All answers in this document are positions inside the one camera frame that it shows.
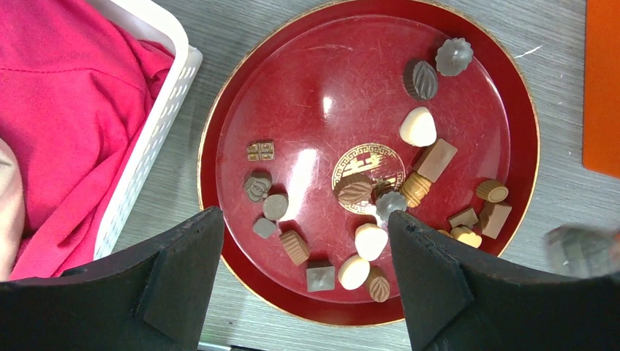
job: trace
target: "orange board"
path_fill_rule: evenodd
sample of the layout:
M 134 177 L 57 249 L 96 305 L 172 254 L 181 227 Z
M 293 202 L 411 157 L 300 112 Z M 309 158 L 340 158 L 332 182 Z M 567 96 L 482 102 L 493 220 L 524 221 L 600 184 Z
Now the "orange board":
M 620 1 L 588 0 L 583 165 L 620 178 Z

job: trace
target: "red tray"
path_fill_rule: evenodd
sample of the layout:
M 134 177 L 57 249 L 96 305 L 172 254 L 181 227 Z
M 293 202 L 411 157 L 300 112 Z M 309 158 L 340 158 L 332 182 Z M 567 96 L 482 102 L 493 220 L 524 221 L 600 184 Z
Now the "red tray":
M 475 60 L 458 77 L 439 76 L 439 93 L 417 102 L 404 88 L 410 59 L 434 64 L 450 37 L 471 42 Z M 198 161 L 201 208 L 218 205 L 227 232 L 222 259 L 253 293 L 296 316 L 334 325 L 377 325 L 403 318 L 390 248 L 373 265 L 386 272 L 392 295 L 373 302 L 363 289 L 306 291 L 305 265 L 292 264 L 278 239 L 294 229 L 309 243 L 311 260 L 336 267 L 355 253 L 355 228 L 374 217 L 364 206 L 345 209 L 332 195 L 342 171 L 364 171 L 402 182 L 421 149 L 398 128 L 426 106 L 439 137 L 458 148 L 422 204 L 409 212 L 438 229 L 467 206 L 484 179 L 505 181 L 513 206 L 496 240 L 482 250 L 500 255 L 532 196 L 539 132 L 531 97 L 514 61 L 488 33 L 453 10 L 410 0 L 354 0 L 311 10 L 261 42 L 235 69 L 216 98 Z M 273 161 L 249 162 L 246 147 L 273 140 Z M 252 232 L 262 204 L 243 190 L 253 170 L 271 173 L 290 208 L 269 239 Z

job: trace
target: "white chocolate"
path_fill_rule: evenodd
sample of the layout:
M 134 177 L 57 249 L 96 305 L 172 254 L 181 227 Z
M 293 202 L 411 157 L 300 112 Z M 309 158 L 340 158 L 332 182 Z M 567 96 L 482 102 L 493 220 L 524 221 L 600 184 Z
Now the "white chocolate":
M 370 263 L 358 254 L 344 261 L 338 271 L 338 281 L 346 290 L 355 290 L 364 284 L 370 274 Z
M 454 239 L 463 244 L 470 245 L 476 249 L 483 243 L 483 238 L 471 231 L 468 227 L 456 227 L 450 231 Z
M 417 147 L 432 145 L 437 140 L 435 120 L 426 107 L 409 112 L 399 130 L 401 139 Z
M 374 261 L 388 244 L 388 233 L 372 223 L 362 224 L 355 230 L 355 248 L 360 257 Z

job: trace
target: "white plastic basket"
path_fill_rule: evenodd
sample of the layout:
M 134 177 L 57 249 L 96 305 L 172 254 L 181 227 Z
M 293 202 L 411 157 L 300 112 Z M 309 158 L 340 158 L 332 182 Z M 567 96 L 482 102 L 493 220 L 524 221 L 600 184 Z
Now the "white plastic basket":
M 162 90 L 148 114 L 132 155 L 104 212 L 95 243 L 94 259 L 97 260 L 112 252 L 155 157 L 194 81 L 203 55 L 198 49 L 189 46 L 187 34 L 174 15 L 151 0 L 87 2 L 135 38 L 159 42 L 175 54 Z

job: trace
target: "flower-shaped chocolate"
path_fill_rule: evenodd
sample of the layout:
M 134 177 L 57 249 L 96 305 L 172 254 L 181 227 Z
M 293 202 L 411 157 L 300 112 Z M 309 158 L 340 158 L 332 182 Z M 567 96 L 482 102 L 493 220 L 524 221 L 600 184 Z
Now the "flower-shaped chocolate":
M 446 40 L 435 56 L 437 71 L 446 77 L 459 75 L 473 59 L 472 46 L 464 38 Z
M 407 200 L 400 192 L 388 192 L 377 200 L 377 216 L 382 221 L 387 221 L 390 214 L 394 211 L 405 211 L 407 209 Z

